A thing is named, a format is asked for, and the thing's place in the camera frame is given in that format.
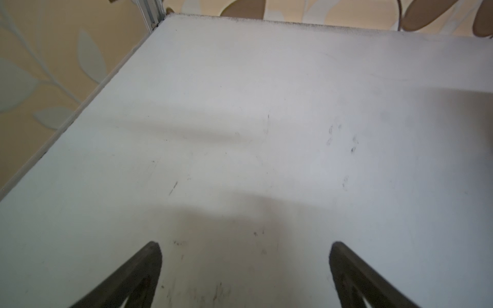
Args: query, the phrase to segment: white table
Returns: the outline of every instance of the white table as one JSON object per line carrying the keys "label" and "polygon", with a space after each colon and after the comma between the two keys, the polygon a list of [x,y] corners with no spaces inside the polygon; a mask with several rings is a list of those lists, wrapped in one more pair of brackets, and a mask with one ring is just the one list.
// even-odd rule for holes
{"label": "white table", "polygon": [[155,240],[154,307],[338,307],[342,240],[422,307],[488,307],[492,54],[169,17],[1,202],[0,302],[67,307]]}

